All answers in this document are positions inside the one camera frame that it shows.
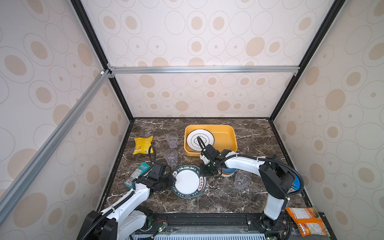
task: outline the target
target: orange snack bag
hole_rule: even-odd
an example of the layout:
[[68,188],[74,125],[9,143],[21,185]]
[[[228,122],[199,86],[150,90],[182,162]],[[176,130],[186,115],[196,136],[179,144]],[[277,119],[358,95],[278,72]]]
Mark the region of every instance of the orange snack bag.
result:
[[328,229],[320,218],[316,207],[286,207],[285,209],[299,227],[300,234],[303,237],[307,235],[329,236]]

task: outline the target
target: yellow tray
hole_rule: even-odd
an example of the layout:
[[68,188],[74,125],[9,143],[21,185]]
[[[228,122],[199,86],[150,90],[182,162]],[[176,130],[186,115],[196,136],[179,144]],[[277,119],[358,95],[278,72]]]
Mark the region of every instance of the yellow tray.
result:
[[196,129],[204,129],[210,131],[215,138],[215,143],[213,147],[217,149],[219,152],[224,149],[229,149],[234,152],[237,151],[237,141],[235,130],[233,127],[229,125],[215,125],[215,124],[192,124],[188,125],[185,128],[184,132],[184,150],[187,152],[188,156],[198,157],[200,156],[200,152],[193,151],[187,145],[187,136],[192,131]]

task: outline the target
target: patterned wall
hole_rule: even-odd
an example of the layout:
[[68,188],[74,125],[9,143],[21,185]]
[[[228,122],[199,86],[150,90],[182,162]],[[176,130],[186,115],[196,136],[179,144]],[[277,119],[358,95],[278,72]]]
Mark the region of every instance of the patterned wall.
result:
[[135,117],[269,117],[293,73],[118,74]]
[[341,11],[275,125],[339,240],[383,239],[384,1]]
[[76,239],[95,210],[128,119],[107,80],[0,228],[0,240]]
[[294,65],[333,0],[82,0],[113,66]]
[[0,195],[100,70],[67,1],[0,1]]

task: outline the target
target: robotic arm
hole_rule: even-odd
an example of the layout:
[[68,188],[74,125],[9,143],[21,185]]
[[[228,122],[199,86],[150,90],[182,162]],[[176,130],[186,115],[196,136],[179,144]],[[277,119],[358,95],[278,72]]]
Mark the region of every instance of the robotic arm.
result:
[[[289,196],[300,193],[304,188],[300,174],[276,155],[253,157],[231,150],[219,152],[210,144],[205,146],[200,137],[197,139],[202,148],[200,159],[204,163],[201,164],[200,173],[203,176],[213,176],[219,168],[236,168],[255,173],[262,178],[268,197],[260,221],[266,229],[272,229],[277,224],[277,218]],[[100,213],[92,211],[86,216],[77,240],[123,240],[137,229],[149,229],[153,211],[140,204],[154,192],[161,192],[175,184],[176,179],[172,173],[165,173],[166,167],[166,163],[153,160],[148,175],[144,174],[137,179],[136,184],[132,185],[133,188],[122,198]],[[289,192],[296,176],[300,181],[300,188]],[[152,239],[164,227],[166,226],[159,228]]]
[[[262,178],[268,197],[260,220],[266,229],[272,229],[277,224],[277,218],[285,208],[287,199],[291,195],[300,193],[304,188],[300,174],[283,163],[276,155],[253,157],[237,154],[231,150],[219,152],[210,144],[205,146],[200,137],[197,139],[202,148],[200,159],[204,162],[200,167],[202,175],[213,176],[214,171],[219,168],[236,168]],[[300,181],[300,188],[289,192],[296,176]]]
[[90,212],[84,220],[77,240],[123,240],[137,229],[148,229],[153,211],[140,204],[154,192],[164,191],[175,184],[176,179],[171,172],[165,173],[166,167],[166,163],[154,162],[148,175],[137,179],[132,189],[122,198],[100,213]]

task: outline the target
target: metal rail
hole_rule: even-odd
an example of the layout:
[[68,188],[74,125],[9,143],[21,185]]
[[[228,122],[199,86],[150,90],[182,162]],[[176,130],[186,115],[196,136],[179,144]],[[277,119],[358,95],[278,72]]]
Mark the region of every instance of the metal rail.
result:
[[202,66],[202,67],[111,67],[112,74],[148,73],[297,73],[299,66]]
[[[96,35],[96,33],[92,27],[92,24],[88,18],[88,15],[84,9],[84,6],[83,6],[81,0],[70,0],[70,1],[72,3],[73,10],[77,14],[81,24],[83,25],[84,31],[87,34],[88,39],[89,39],[90,43],[92,44],[93,49],[95,50],[95,53],[97,54],[97,57],[100,60],[102,67],[104,69],[109,69],[107,57],[105,56],[103,48],[101,47],[100,41],[97,38],[97,35]],[[113,87],[113,89],[114,89],[114,91],[115,91],[115,93],[116,93],[116,95],[117,95],[117,97],[121,103],[121,106],[122,106],[125,114],[127,114],[128,119],[130,121],[132,121],[133,115],[131,113],[131,110],[128,107],[126,99],[124,98],[124,96],[122,94],[120,86],[116,81],[116,78],[113,75],[111,75],[109,81],[112,84],[112,87]]]
[[60,145],[63,138],[71,130],[72,126],[84,112],[85,108],[91,102],[101,85],[110,75],[109,70],[104,70],[101,73],[102,74],[100,74],[93,81],[92,85],[87,89],[67,116],[62,120],[59,126],[57,126],[54,132],[45,141],[44,145],[34,155],[33,159],[31,159],[30,163],[24,168],[21,175],[9,187],[8,192],[0,202],[0,226],[6,220],[19,200],[23,197],[28,187],[32,184],[33,180]]

